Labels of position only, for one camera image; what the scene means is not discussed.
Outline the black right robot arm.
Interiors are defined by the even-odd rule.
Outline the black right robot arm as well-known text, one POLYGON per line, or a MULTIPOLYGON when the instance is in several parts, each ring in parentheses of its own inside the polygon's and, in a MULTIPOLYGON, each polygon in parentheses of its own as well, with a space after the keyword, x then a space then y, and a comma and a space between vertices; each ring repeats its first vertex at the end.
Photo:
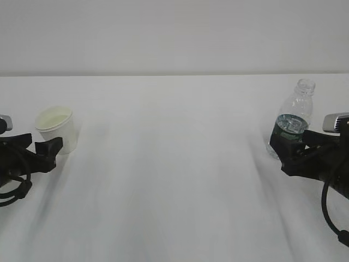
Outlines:
POLYGON ((326 182, 348 198, 348 145, 339 136, 306 130, 300 142, 273 134, 270 145, 288 176, 299 176, 326 182))

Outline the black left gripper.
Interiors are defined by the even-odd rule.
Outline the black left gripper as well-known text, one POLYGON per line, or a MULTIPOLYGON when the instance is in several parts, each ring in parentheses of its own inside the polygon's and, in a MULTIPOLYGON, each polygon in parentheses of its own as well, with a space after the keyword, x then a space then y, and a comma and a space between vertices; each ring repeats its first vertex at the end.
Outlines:
POLYGON ((27 150, 32 141, 31 133, 1 137, 1 186, 10 181, 10 176, 48 173, 56 167, 63 138, 35 142, 35 152, 27 150))

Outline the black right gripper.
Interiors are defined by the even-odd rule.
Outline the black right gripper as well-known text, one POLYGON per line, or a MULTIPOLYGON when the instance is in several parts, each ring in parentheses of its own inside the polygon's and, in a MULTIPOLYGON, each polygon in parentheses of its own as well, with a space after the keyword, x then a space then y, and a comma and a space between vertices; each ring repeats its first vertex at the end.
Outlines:
POLYGON ((305 130, 302 142, 278 134, 270 137, 270 146, 288 176, 324 181, 332 168, 348 156, 348 136, 333 136, 305 130))

